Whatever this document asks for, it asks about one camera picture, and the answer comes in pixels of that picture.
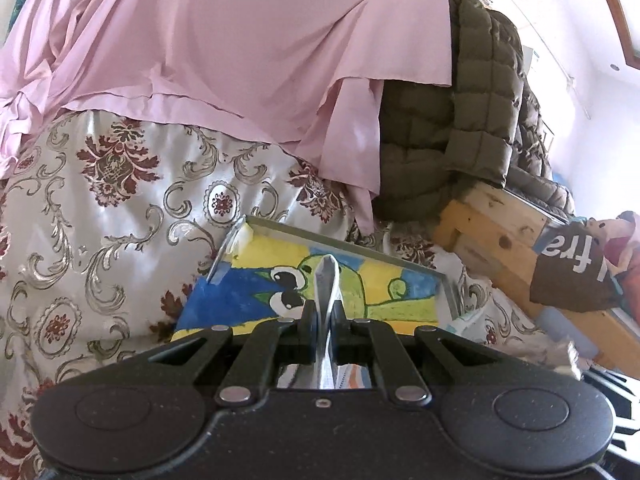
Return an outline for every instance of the floral patterned fabric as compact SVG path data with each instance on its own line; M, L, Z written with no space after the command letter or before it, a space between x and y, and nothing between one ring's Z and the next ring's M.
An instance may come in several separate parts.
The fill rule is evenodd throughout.
M0 199L0 479L42 468L30 432L54 384L170 339L229 226L252 214L449 276L484 344L543 340L486 279L416 226L363 237L343 189L279 147L221 132L67 113L20 156Z

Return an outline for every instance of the stuffed toy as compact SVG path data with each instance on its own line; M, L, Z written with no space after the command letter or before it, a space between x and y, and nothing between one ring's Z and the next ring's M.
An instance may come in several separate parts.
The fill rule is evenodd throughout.
M590 218L587 230L602 247L607 267L622 287L630 314L640 323L640 216L625 211L616 219Z

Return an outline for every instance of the white wall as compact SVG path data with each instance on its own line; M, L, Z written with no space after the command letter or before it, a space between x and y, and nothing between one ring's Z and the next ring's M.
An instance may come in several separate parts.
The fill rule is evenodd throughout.
M607 219L640 212L640 89L598 73L591 117L577 137L569 177L577 214Z
M595 70L564 0L514 1L515 5L509 0L498 0L497 10L514 21L522 43L533 47L540 55L538 66L532 68L528 79L540 101L543 119L556 134L550 153L554 172L568 178L572 173L576 139L587 121L582 108L590 107ZM554 56L575 78L580 102L574 92L568 91L566 79Z

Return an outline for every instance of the bed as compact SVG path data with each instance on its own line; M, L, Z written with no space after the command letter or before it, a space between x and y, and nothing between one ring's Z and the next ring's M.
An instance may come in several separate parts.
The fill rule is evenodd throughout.
M344 186L274 144L192 124L65 111L21 149L0 198L0 478L33 480L29 418L49 387L170 339L241 215L361 244L447 275L475 341L548 344L419 224L361 235Z

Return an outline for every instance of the quilted jacket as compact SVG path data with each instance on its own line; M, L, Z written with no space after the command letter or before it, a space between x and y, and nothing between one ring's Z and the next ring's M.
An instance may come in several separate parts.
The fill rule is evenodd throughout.
M433 217L475 179L572 214L568 190L548 180L540 106L524 75L516 27L478 0L449 0L449 12L451 88L385 81L376 216Z

